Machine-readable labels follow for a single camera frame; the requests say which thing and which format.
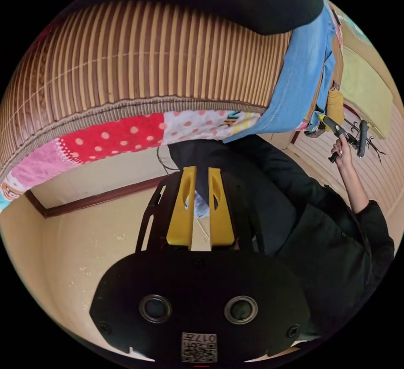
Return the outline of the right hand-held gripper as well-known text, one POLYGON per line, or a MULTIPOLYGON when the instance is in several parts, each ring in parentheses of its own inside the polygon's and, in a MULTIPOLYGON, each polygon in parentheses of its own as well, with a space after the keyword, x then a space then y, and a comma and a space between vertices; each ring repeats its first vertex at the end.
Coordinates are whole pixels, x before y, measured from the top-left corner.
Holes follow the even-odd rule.
POLYGON ((339 138, 341 135, 344 135, 346 141, 355 149, 359 148, 359 141, 350 133, 345 131, 345 129, 337 124, 333 119, 329 118, 325 115, 318 115, 318 120, 320 123, 324 124, 326 127, 331 129, 331 132, 339 138))

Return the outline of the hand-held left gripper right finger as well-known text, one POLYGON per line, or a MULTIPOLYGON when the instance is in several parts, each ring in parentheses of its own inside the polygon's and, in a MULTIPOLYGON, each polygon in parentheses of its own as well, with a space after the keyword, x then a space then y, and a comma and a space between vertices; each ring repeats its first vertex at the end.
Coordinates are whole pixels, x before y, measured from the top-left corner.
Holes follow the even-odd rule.
POLYGON ((235 241, 226 193, 218 168, 208 168, 210 243, 231 246, 235 241))

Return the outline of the person's right hand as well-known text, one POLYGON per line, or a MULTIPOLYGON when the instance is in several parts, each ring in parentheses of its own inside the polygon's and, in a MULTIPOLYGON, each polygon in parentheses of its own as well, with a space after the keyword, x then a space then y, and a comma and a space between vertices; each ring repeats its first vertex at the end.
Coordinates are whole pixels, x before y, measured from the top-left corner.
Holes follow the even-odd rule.
POLYGON ((339 170, 353 166, 351 147, 344 134, 341 134, 335 141, 332 147, 332 154, 334 153, 337 154, 335 163, 339 170))

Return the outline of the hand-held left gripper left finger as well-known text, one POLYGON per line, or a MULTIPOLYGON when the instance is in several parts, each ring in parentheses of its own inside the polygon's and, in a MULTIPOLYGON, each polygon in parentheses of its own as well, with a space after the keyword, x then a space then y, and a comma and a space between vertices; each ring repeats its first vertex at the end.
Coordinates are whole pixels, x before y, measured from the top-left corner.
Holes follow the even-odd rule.
POLYGON ((182 170, 166 236, 169 245, 192 244, 196 175, 195 166, 182 170))

